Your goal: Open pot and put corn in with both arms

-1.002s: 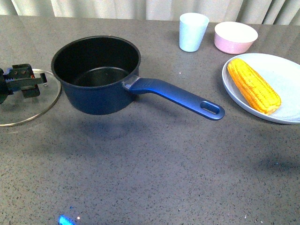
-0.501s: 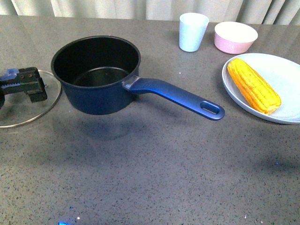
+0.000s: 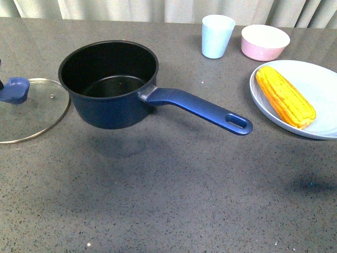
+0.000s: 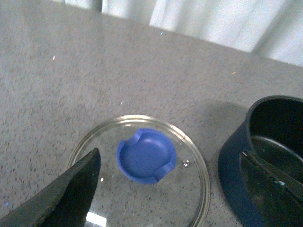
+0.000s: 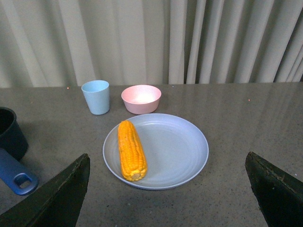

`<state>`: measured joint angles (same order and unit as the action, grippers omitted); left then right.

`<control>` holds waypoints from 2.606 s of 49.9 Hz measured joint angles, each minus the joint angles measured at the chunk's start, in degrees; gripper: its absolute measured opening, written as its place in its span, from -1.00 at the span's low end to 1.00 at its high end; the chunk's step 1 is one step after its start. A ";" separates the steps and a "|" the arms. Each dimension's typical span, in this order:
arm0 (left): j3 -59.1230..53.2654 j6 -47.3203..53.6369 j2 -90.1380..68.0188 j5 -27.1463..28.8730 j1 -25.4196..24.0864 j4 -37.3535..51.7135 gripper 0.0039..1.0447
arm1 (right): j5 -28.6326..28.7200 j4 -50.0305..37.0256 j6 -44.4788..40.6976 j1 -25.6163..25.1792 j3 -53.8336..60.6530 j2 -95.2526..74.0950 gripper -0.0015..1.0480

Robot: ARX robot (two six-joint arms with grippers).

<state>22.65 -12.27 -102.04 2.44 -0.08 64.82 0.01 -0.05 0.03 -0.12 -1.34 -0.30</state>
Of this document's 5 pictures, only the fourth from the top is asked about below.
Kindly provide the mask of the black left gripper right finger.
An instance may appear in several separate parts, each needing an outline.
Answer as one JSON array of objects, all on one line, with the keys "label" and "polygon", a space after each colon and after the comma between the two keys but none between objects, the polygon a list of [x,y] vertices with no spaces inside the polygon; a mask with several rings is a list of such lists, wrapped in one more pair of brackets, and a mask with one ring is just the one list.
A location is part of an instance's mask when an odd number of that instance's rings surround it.
[{"label": "black left gripper right finger", "polygon": [[242,176],[253,204],[267,227],[303,225],[303,184],[245,150]]}]

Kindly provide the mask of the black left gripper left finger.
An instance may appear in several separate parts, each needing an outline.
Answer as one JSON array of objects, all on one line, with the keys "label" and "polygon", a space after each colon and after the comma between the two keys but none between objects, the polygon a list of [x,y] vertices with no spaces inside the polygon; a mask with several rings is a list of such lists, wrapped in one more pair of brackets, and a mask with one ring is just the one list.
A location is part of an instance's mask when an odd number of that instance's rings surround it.
[{"label": "black left gripper left finger", "polygon": [[37,195],[0,220],[2,227],[82,227],[101,167],[94,148]]}]

